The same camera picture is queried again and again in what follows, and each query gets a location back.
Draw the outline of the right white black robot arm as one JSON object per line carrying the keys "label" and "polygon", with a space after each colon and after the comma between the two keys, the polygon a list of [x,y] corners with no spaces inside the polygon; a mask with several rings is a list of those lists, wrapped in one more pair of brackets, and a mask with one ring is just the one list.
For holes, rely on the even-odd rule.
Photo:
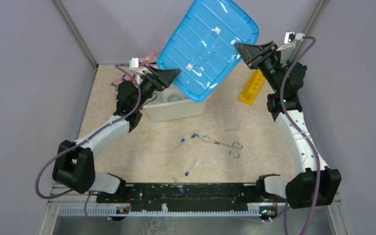
{"label": "right white black robot arm", "polygon": [[281,52],[274,42],[262,45],[236,43],[244,63],[259,70],[274,93],[267,96],[267,109],[282,129],[295,166],[295,177],[287,179],[278,174],[260,176],[257,198],[270,201],[275,195],[287,200],[293,209],[330,205],[342,177],[322,159],[305,123],[298,90],[304,84],[307,67],[299,62],[283,65]]}

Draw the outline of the metal crucible tongs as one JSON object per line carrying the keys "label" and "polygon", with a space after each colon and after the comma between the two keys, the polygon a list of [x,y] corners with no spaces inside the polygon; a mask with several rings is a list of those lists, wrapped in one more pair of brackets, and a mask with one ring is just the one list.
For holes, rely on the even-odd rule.
{"label": "metal crucible tongs", "polygon": [[194,133],[193,135],[195,137],[197,137],[198,139],[200,139],[204,143],[214,144],[214,145],[217,145],[219,147],[222,147],[222,148],[228,150],[229,156],[232,157],[232,158],[239,159],[239,157],[240,157],[239,151],[243,148],[243,145],[239,142],[235,141],[232,144],[227,144],[227,143],[222,143],[220,141],[217,141],[217,140],[211,138],[208,135],[199,135],[197,133]]}

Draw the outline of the white round ball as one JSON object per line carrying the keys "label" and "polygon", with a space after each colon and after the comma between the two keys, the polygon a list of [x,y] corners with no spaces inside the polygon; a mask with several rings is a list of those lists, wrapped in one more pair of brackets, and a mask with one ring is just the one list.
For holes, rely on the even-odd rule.
{"label": "white round ball", "polygon": [[177,94],[171,94],[167,97],[168,102],[177,102],[177,101],[180,101],[180,100],[182,100],[182,98]]}

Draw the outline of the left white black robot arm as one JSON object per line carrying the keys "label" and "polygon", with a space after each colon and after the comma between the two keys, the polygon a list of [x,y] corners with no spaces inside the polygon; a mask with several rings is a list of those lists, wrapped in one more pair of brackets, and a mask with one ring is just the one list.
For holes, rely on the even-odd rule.
{"label": "left white black robot arm", "polygon": [[144,103],[155,93],[169,88],[179,73],[180,69],[161,70],[148,66],[140,82],[134,76],[131,80],[119,82],[113,115],[90,134],[75,141],[60,143],[52,172],[53,180],[80,194],[99,191],[107,193],[116,203],[124,201],[127,189],[120,185],[122,179],[96,172],[94,160],[116,140],[136,128]]}

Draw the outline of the white plastic storage bin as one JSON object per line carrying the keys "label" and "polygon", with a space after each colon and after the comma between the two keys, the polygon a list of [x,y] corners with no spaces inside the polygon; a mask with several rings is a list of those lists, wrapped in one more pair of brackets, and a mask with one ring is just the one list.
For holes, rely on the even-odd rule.
{"label": "white plastic storage bin", "polygon": [[[168,102],[167,97],[171,94],[179,95],[182,100]],[[162,92],[154,92],[153,96],[143,105],[142,110],[153,122],[161,122],[202,115],[205,112],[206,104],[207,100],[192,101],[176,86],[171,85]]]}

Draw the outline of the blue plastic bin lid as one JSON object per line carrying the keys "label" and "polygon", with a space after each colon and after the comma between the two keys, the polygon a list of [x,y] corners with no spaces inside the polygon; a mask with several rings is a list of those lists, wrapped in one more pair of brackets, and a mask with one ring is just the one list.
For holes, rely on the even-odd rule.
{"label": "blue plastic bin lid", "polygon": [[237,66],[236,43],[255,44],[258,24],[233,0],[195,0],[157,58],[161,70],[180,69],[173,84],[203,102]]}

